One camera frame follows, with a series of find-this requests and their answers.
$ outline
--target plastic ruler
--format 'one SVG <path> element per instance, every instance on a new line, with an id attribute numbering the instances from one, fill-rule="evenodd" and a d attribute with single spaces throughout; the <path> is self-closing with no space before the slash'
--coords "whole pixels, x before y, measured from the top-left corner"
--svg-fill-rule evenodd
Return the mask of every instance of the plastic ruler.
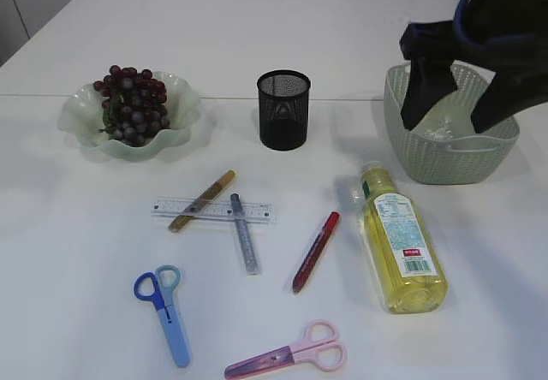
<path id="1" fill-rule="evenodd" d="M 188 208 L 195 199 L 159 197 L 152 204 L 154 217 L 193 216 L 198 219 L 232 221 L 244 219 L 250 223 L 272 223 L 276 217 L 272 205 L 265 203 L 242 203 L 243 215 L 235 216 L 230 201 L 210 200 L 200 211 Z"/>

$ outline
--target wavy bowl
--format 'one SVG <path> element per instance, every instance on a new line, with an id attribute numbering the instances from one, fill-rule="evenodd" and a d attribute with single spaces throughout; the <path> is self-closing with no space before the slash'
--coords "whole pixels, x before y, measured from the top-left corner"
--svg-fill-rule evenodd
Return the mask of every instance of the wavy bowl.
<path id="1" fill-rule="evenodd" d="M 170 128 L 158 132 L 141 147 L 124 145 L 118 140 L 109 140 L 109 135 L 99 132 L 104 128 L 104 98 L 95 92 L 91 84 L 83 86 L 63 105 L 57 127 L 76 136 L 82 147 L 98 149 L 112 157 L 130 161 L 153 157 L 165 147 L 179 146 L 190 140 L 190 127 L 198 118 L 200 96 L 182 78 L 166 72 L 154 72 L 154 78 L 161 80 L 167 89 L 165 104 L 170 119 Z"/>

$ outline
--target plastic bottle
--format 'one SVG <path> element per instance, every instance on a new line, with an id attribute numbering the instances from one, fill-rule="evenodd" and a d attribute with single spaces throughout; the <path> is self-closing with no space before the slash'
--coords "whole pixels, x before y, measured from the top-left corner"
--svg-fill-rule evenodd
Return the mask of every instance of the plastic bottle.
<path id="1" fill-rule="evenodd" d="M 390 312 L 422 313 L 444 300 L 448 283 L 420 215 L 377 162 L 361 172 L 363 222 Z"/>

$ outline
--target bottle label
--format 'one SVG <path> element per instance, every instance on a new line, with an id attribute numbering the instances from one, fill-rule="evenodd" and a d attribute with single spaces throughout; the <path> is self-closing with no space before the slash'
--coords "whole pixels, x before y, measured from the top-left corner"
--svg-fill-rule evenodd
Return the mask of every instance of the bottle label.
<path id="1" fill-rule="evenodd" d="M 378 196 L 375 207 L 402 277 L 436 276 L 411 200 L 398 193 Z"/>

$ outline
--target red marker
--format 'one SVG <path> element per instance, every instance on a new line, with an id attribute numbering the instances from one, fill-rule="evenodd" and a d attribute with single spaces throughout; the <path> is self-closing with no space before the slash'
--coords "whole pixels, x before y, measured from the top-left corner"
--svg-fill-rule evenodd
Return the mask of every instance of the red marker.
<path id="1" fill-rule="evenodd" d="M 324 251 L 324 247 L 339 221 L 339 216 L 340 215 L 336 211 L 333 211 L 327 219 L 327 222 L 325 222 L 322 231 L 319 232 L 318 237 L 305 257 L 304 262 L 302 262 L 299 271 L 297 271 L 295 279 L 293 279 L 293 293 L 299 293 L 307 283 L 308 277 L 310 277 L 316 262 L 318 262 L 319 255 Z"/>

